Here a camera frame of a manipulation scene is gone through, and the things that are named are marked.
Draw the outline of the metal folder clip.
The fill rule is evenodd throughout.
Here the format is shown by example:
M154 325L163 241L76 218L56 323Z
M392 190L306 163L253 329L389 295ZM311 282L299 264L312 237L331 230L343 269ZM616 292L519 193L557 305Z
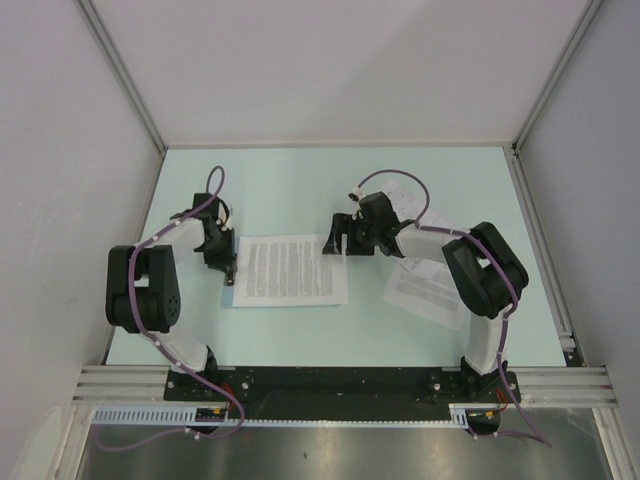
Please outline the metal folder clip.
M235 284L235 274L233 272L226 272L224 275L224 285L226 287L233 287Z

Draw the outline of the blue clipboard folder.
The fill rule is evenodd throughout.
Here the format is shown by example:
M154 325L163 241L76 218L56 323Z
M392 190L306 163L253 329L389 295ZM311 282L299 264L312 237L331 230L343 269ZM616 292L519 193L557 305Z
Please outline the blue clipboard folder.
M236 235L231 237L231 243L229 247L228 254L226 255L224 265L227 263L235 262L237 264L237 272L238 272L238 239ZM224 285L223 296L222 296L222 306L224 308L231 308L233 306L233 298L234 298L234 290L235 285L233 287L226 287Z

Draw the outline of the table form paper sheet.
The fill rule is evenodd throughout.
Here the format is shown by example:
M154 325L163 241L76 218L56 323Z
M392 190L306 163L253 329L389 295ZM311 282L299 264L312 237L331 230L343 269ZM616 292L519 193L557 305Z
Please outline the table form paper sheet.
M409 219L416 220L423 209L424 197L418 198L394 180L388 180L382 186L381 191L385 193L391 201L393 210L400 221ZM421 217L419 225L444 228L452 228L454 226L452 222L432 208L429 208Z

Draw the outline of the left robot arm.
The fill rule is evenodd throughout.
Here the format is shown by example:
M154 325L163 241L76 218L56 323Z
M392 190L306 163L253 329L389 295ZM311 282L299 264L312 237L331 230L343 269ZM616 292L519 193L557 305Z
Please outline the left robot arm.
M210 347L177 328L182 305L177 264L200 254L205 266L224 274L232 286L237 272L231 209L211 193L196 193L193 209L145 245L118 245L108 254L105 312L108 322L139 335L169 354L171 369L185 377L197 398L214 397L221 387L217 360Z

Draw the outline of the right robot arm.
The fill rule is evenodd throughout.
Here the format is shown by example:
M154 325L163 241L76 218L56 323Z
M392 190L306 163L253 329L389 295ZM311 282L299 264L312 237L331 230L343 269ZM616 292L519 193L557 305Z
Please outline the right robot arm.
M389 197L376 192L357 200L352 214L332 216L324 255L441 260L471 313L470 336L450 393L484 401L506 378L506 322L529 284L525 267L497 227L481 222L468 231L401 221Z

